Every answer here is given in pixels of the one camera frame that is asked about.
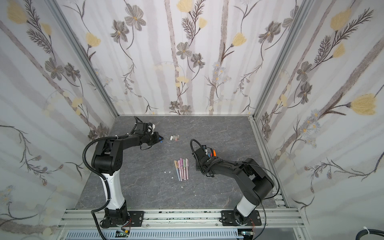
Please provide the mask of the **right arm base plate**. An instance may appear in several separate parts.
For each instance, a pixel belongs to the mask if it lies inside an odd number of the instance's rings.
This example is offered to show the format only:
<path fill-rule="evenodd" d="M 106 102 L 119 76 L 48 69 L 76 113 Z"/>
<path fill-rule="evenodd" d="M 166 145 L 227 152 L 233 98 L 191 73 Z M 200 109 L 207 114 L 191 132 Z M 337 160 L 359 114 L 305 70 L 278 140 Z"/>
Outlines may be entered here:
<path fill-rule="evenodd" d="M 240 227 L 240 226 L 261 226 L 262 221 L 260 213 L 257 210 L 253 210 L 249 216 L 244 217 L 235 210 L 223 210 L 221 211 L 221 217 L 219 221 L 223 226 Z"/>

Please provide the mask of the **light pink pastel pen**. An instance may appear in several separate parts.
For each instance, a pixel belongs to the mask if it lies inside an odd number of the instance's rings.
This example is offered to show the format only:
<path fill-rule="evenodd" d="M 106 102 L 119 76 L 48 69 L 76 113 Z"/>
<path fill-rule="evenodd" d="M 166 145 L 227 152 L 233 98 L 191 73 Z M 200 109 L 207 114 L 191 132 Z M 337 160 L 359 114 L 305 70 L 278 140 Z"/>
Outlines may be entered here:
<path fill-rule="evenodd" d="M 180 181 L 183 180 L 183 177 L 182 177 L 182 168 L 181 168 L 181 161 L 178 160 L 178 171 L 179 171 L 179 177 L 180 177 Z"/>

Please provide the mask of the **green capped pastel pen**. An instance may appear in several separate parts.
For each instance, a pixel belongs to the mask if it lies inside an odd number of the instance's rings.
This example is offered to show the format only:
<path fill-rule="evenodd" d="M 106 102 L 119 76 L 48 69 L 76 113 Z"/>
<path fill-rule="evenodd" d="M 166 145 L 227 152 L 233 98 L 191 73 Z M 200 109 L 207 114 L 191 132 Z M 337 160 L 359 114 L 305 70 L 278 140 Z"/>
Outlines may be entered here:
<path fill-rule="evenodd" d="M 184 173 L 184 180 L 187 180 L 187 161 L 183 159 L 183 173 Z"/>

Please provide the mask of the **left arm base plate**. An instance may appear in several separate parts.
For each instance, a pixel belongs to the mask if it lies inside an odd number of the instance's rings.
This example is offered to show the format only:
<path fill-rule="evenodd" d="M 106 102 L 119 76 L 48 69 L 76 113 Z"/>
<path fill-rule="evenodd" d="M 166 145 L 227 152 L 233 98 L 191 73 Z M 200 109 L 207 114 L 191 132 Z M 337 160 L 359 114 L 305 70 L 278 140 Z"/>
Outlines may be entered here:
<path fill-rule="evenodd" d="M 107 211 L 105 217 L 100 222 L 104 229 L 110 227 L 141 227 L 144 220 L 144 211 Z"/>

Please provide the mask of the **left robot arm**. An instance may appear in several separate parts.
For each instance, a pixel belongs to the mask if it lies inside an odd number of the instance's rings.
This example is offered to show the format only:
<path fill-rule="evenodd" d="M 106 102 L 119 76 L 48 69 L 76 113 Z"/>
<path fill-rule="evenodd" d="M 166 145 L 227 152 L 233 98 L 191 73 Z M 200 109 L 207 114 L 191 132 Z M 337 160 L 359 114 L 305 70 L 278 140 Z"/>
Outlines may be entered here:
<path fill-rule="evenodd" d="M 97 145 L 90 170 L 97 174 L 103 182 L 106 205 L 102 207 L 105 216 L 100 222 L 100 227 L 104 229 L 122 227 L 131 220 L 120 183 L 124 150 L 141 147 L 142 144 L 151 148 L 164 139 L 155 131 L 156 126 L 154 124 L 143 123 L 138 118 L 135 120 L 135 125 L 130 133 L 121 136 L 101 137 L 93 141 Z"/>

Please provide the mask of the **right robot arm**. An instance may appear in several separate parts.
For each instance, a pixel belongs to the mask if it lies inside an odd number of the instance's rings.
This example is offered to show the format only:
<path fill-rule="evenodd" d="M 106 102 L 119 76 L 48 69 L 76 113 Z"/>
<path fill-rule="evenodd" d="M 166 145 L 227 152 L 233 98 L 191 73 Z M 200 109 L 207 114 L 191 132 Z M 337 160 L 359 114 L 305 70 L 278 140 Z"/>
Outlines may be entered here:
<path fill-rule="evenodd" d="M 223 226 L 261 225 L 260 214 L 256 207 L 262 204 L 275 187 L 273 179 L 266 169 L 248 158 L 245 161 L 226 161 L 217 156 L 209 156 L 205 147 L 191 148 L 197 169 L 207 177 L 223 175 L 236 181 L 243 196 L 231 211 L 222 211 L 220 222 Z"/>

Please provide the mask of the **pale pink pen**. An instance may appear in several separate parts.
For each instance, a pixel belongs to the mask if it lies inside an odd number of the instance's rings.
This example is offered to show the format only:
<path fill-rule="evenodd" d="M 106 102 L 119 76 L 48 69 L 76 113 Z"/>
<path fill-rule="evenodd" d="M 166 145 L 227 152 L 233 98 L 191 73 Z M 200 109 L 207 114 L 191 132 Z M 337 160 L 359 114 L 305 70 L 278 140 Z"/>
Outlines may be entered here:
<path fill-rule="evenodd" d="M 186 178 L 188 180 L 189 179 L 189 160 L 188 159 L 186 159 L 185 168 L 186 168 L 186 170 L 185 170 Z"/>

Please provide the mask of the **purple capped pastel pen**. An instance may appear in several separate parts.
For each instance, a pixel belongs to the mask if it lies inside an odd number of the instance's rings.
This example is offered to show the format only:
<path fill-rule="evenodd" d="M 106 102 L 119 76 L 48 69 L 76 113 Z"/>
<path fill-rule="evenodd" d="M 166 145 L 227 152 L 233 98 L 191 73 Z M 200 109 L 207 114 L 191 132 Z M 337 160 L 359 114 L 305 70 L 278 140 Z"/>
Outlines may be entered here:
<path fill-rule="evenodd" d="M 184 173 L 183 173 L 183 159 L 180 158 L 180 161 L 181 161 L 181 168 L 182 168 L 182 177 L 183 177 L 183 180 L 184 180 Z"/>

